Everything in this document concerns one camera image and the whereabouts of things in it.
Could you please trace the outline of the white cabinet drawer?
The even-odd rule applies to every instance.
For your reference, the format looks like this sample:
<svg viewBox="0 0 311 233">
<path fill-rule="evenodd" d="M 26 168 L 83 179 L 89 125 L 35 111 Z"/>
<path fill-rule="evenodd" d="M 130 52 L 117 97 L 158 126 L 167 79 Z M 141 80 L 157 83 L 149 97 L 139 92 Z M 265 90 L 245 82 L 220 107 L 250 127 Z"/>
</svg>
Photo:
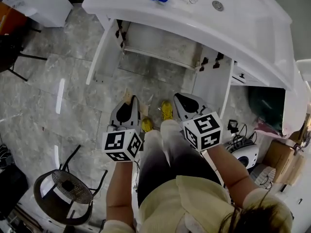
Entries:
<svg viewBox="0 0 311 233">
<path fill-rule="evenodd" d="M 253 77 L 237 65 L 233 67 L 231 85 L 267 87 L 262 81 Z"/>
</svg>

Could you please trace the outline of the person's cream sweater torso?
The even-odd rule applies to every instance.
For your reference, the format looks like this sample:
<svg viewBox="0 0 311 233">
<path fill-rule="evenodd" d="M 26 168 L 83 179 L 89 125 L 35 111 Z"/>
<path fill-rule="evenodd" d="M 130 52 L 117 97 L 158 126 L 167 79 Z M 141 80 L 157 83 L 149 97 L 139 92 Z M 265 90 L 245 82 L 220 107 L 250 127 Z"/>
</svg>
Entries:
<svg viewBox="0 0 311 233">
<path fill-rule="evenodd" d="M 284 223 L 281 232 L 291 232 L 292 215 L 289 208 L 268 191 L 257 188 L 243 201 L 242 208 L 252 206 L 277 205 L 278 226 Z M 219 184 L 207 179 L 177 176 L 154 191 L 143 201 L 139 208 L 141 226 L 139 233 L 217 233 L 225 216 L 234 211 L 229 194 Z M 127 224 L 110 220 L 104 225 L 102 233 L 135 233 Z"/>
</svg>

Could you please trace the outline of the person's right forearm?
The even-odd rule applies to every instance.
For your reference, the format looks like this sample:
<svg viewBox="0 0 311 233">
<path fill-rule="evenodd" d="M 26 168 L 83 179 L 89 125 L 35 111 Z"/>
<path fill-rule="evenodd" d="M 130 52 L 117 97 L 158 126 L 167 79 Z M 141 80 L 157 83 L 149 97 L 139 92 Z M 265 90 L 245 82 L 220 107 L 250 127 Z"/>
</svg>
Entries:
<svg viewBox="0 0 311 233">
<path fill-rule="evenodd" d="M 207 152 L 228 188 L 234 203 L 242 208 L 247 195 L 257 189 L 258 186 L 250 178 L 244 165 L 223 145 L 214 146 Z"/>
</svg>

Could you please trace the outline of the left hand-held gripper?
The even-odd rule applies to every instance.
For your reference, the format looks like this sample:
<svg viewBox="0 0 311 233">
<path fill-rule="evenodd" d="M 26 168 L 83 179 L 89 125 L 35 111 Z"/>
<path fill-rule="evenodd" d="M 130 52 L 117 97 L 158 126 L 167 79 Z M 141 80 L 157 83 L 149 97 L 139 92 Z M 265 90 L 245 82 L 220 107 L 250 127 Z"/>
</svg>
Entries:
<svg viewBox="0 0 311 233">
<path fill-rule="evenodd" d="M 127 104 L 121 101 L 111 112 L 111 125 L 108 126 L 107 132 L 103 133 L 102 138 L 102 152 L 114 162 L 138 160 L 138 152 L 143 141 L 139 135 L 141 131 L 139 100 L 135 95 L 131 98 L 130 128 L 121 126 L 126 119 Z"/>
</svg>

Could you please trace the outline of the person's left yellow shoe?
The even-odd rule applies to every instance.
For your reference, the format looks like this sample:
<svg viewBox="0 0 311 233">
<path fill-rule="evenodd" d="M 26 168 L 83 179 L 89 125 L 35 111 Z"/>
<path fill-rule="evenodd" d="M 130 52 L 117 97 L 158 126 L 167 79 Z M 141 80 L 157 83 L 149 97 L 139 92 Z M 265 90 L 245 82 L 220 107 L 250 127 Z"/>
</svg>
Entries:
<svg viewBox="0 0 311 233">
<path fill-rule="evenodd" d="M 147 133 L 153 130 L 153 122 L 149 117 L 144 117 L 141 122 L 142 130 Z"/>
</svg>

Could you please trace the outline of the black power adapter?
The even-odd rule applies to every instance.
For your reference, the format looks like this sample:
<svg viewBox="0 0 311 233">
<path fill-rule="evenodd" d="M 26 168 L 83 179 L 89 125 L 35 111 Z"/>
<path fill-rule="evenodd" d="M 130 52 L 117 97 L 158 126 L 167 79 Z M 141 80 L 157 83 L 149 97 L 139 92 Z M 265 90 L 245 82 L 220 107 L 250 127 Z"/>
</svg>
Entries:
<svg viewBox="0 0 311 233">
<path fill-rule="evenodd" d="M 231 132 L 231 134 L 236 134 L 238 129 L 238 122 L 236 120 L 230 119 L 227 125 L 227 130 Z"/>
</svg>

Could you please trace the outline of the small white cabinet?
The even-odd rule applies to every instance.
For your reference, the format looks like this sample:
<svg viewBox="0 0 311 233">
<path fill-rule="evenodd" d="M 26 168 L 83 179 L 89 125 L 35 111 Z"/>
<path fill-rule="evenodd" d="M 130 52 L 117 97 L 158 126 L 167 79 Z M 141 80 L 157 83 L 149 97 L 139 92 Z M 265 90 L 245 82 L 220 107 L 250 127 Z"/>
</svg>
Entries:
<svg viewBox="0 0 311 233">
<path fill-rule="evenodd" d="M 2 0 L 44 27 L 64 27 L 73 6 L 69 0 Z"/>
</svg>

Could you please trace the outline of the wooden block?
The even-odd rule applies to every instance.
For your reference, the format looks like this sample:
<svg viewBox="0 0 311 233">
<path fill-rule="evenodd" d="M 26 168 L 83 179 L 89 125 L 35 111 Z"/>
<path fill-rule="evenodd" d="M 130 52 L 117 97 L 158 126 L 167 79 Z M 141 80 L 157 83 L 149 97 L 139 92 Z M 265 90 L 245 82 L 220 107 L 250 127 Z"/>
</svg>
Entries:
<svg viewBox="0 0 311 233">
<path fill-rule="evenodd" d="M 123 101 L 127 104 L 131 104 L 131 100 L 135 95 L 132 93 L 132 91 L 129 88 L 125 89 L 124 95 L 123 95 Z M 140 115 L 143 117 L 148 116 L 148 105 L 143 103 L 141 100 L 138 99 L 138 111 L 140 112 Z"/>
</svg>

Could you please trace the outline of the brown cardboard box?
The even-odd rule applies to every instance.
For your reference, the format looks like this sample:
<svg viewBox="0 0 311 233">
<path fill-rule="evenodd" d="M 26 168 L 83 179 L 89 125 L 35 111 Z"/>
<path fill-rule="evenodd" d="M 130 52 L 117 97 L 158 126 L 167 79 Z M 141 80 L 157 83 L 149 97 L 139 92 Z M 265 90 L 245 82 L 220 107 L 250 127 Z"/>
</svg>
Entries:
<svg viewBox="0 0 311 233">
<path fill-rule="evenodd" d="M 293 147 L 273 140 L 261 163 L 276 170 L 274 183 L 294 185 L 305 166 L 306 158 L 296 153 Z"/>
</svg>

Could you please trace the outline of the dark wicker chair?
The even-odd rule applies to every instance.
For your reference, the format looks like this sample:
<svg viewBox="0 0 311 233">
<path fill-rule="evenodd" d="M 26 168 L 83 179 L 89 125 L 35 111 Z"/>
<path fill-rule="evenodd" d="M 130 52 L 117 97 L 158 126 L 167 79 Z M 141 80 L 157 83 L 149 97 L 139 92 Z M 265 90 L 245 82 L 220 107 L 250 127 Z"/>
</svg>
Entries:
<svg viewBox="0 0 311 233">
<path fill-rule="evenodd" d="M 104 171 L 99 186 L 96 189 L 87 187 L 79 178 L 71 174 L 69 162 L 80 147 L 81 145 L 77 146 L 64 165 L 39 176 L 34 183 L 34 197 L 38 206 L 50 218 L 66 226 L 78 226 L 89 221 L 92 215 L 94 197 L 100 192 L 108 173 L 107 170 Z M 41 185 L 49 176 L 52 177 L 53 186 L 45 195 L 42 195 Z M 81 217 L 68 217 L 74 203 L 88 205 L 87 211 Z"/>
</svg>

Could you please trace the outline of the orange jacket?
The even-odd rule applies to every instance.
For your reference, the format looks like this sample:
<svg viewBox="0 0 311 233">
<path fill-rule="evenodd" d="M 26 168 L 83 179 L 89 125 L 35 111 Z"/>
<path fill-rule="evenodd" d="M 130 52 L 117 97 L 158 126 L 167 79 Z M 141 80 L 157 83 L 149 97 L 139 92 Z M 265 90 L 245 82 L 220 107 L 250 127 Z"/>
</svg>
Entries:
<svg viewBox="0 0 311 233">
<path fill-rule="evenodd" d="M 0 2 L 0 35 L 13 33 L 25 26 L 27 17 L 14 8 Z"/>
</svg>

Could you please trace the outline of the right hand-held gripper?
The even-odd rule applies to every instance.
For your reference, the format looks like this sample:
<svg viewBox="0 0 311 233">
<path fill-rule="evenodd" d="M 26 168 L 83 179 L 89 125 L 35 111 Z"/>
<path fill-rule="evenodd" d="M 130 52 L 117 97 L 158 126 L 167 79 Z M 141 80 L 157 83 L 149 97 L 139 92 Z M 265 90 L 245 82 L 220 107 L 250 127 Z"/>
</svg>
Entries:
<svg viewBox="0 0 311 233">
<path fill-rule="evenodd" d="M 223 126 L 220 118 L 202 98 L 189 93 L 175 93 L 173 101 L 183 136 L 192 148 L 202 152 L 221 143 Z"/>
</svg>

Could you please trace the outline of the person's left forearm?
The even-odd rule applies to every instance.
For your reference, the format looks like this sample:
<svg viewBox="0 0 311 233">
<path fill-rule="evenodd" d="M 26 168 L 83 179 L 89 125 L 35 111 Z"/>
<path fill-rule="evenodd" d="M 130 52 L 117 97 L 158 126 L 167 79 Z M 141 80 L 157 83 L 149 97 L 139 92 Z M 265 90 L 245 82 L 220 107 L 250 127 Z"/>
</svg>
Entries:
<svg viewBox="0 0 311 233">
<path fill-rule="evenodd" d="M 117 162 L 106 195 L 106 220 L 134 226 L 132 209 L 133 163 Z"/>
</svg>

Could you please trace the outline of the person's legs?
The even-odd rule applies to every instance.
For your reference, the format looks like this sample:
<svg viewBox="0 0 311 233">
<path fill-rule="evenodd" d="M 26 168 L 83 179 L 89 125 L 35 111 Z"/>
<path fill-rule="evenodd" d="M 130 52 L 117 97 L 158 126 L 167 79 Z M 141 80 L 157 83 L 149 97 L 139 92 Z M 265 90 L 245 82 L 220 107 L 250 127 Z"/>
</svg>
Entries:
<svg viewBox="0 0 311 233">
<path fill-rule="evenodd" d="M 221 183 L 207 160 L 190 146 L 181 131 L 177 121 L 168 119 L 161 123 L 159 131 L 151 130 L 145 134 L 140 156 L 138 205 L 153 190 L 178 175 Z"/>
</svg>

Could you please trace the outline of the white round device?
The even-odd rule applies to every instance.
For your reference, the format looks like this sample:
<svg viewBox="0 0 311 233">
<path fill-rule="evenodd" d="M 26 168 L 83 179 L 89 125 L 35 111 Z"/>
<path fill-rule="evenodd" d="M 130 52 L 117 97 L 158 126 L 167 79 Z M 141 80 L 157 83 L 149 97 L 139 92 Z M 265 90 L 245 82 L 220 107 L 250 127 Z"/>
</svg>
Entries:
<svg viewBox="0 0 311 233">
<path fill-rule="evenodd" d="M 246 169 L 253 168 L 259 155 L 259 147 L 247 137 L 239 137 L 236 140 L 229 141 L 224 147 L 235 156 Z"/>
</svg>

